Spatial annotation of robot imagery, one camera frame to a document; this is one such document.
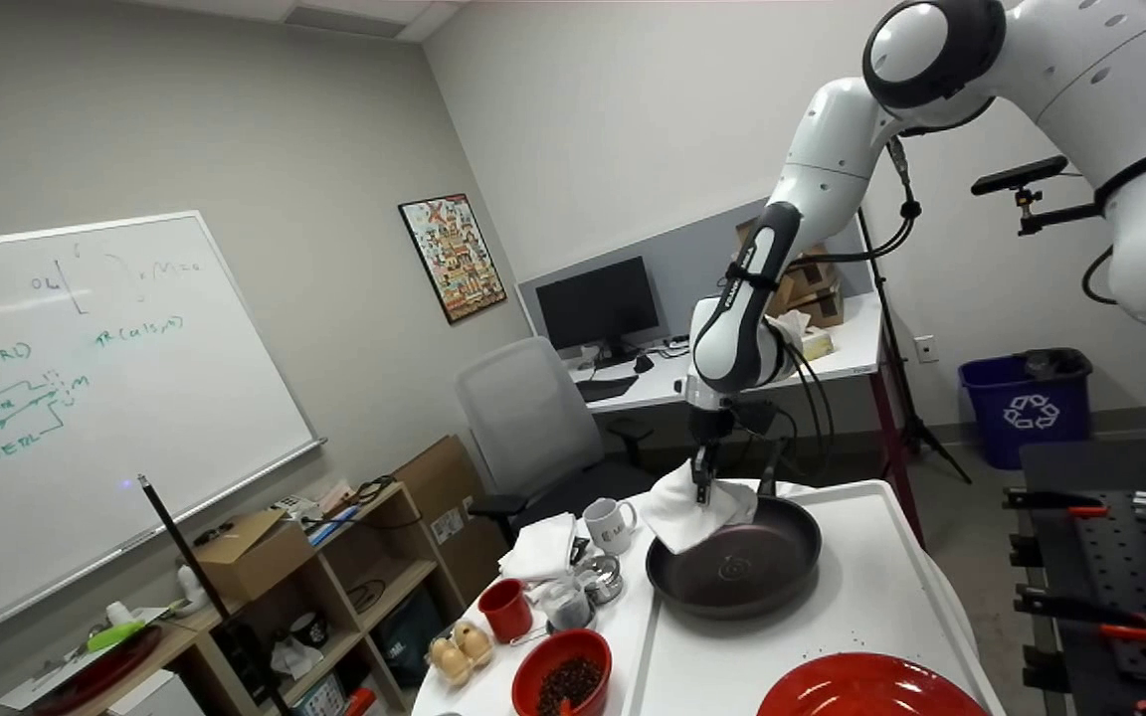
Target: ceiling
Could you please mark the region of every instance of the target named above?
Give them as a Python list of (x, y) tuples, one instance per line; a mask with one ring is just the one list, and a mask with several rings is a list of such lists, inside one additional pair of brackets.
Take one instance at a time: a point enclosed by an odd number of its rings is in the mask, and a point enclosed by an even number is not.
[(455, 15), (462, 0), (134, 0), (134, 5), (422, 42)]

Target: red bowl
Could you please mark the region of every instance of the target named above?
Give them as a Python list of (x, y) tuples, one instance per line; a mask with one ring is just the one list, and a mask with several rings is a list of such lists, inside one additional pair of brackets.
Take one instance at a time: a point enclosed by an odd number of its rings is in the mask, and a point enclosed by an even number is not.
[(568, 628), (542, 639), (508, 680), (518, 716), (603, 716), (610, 705), (614, 648), (603, 632)]

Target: red plate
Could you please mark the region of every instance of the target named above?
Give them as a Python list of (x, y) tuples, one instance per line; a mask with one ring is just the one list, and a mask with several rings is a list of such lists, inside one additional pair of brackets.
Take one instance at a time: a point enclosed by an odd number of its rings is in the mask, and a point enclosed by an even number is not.
[(924, 665), (837, 653), (779, 677), (759, 716), (983, 716), (983, 706)]

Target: whiteboard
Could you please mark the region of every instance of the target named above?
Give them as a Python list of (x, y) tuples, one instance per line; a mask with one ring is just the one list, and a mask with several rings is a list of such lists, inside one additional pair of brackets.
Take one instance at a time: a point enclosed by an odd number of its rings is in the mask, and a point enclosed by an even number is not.
[(203, 213), (0, 233), (0, 620), (316, 446)]

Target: electrical outlet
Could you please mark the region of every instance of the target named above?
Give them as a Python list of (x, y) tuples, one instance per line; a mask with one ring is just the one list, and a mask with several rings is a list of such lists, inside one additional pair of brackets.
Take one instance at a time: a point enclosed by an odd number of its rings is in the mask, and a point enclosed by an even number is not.
[(924, 364), (934, 364), (934, 335), (917, 335), (917, 348)]

